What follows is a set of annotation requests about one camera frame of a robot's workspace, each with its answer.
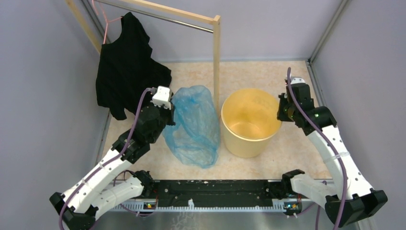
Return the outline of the yellow plastic trash bin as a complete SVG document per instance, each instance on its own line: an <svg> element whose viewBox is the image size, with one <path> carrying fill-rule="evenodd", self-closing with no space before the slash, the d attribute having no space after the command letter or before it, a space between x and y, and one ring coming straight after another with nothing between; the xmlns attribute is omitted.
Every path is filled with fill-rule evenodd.
<svg viewBox="0 0 406 230"><path fill-rule="evenodd" d="M278 107L276 97L260 89L244 88L230 94L220 111L227 150L241 158L260 155L282 126Z"/></svg>

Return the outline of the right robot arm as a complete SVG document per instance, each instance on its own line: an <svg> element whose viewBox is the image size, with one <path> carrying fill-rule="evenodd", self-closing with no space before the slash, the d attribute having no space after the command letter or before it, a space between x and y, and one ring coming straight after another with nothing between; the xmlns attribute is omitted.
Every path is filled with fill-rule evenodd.
<svg viewBox="0 0 406 230"><path fill-rule="evenodd" d="M334 228L373 216L387 201L362 175L345 147L331 111L315 107L310 87L295 77L280 94L277 118L294 122L318 150L332 176L333 185L316 182L301 170L283 174L281 192L286 197L301 194L323 207Z"/></svg>

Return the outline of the blue plastic trash bag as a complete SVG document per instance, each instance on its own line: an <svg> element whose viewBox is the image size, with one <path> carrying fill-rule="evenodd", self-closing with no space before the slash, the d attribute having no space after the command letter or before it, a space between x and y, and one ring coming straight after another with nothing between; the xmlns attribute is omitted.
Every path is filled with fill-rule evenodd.
<svg viewBox="0 0 406 230"><path fill-rule="evenodd" d="M182 87L172 97L174 121L163 131L171 153L183 164L206 169L215 165L220 147L220 126L208 88Z"/></svg>

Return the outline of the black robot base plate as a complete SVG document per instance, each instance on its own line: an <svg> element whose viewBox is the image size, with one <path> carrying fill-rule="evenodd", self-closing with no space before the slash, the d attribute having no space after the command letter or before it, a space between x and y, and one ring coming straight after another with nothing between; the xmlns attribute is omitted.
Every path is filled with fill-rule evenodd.
<svg viewBox="0 0 406 230"><path fill-rule="evenodd" d="M134 200L156 201L158 207L262 208L279 201L283 209L303 207L303 196L287 193L280 180L160 180Z"/></svg>

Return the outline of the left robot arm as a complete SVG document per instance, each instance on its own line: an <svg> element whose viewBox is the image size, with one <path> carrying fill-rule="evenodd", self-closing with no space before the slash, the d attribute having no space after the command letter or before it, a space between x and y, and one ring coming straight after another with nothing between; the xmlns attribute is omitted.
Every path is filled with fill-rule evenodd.
<svg viewBox="0 0 406 230"><path fill-rule="evenodd" d="M70 189L51 195L60 229L89 230L104 213L124 201L153 194L154 180L145 170L131 173L110 189L106 186L150 151L165 126L175 125L174 109L171 102L141 108L133 126L114 142L97 166Z"/></svg>

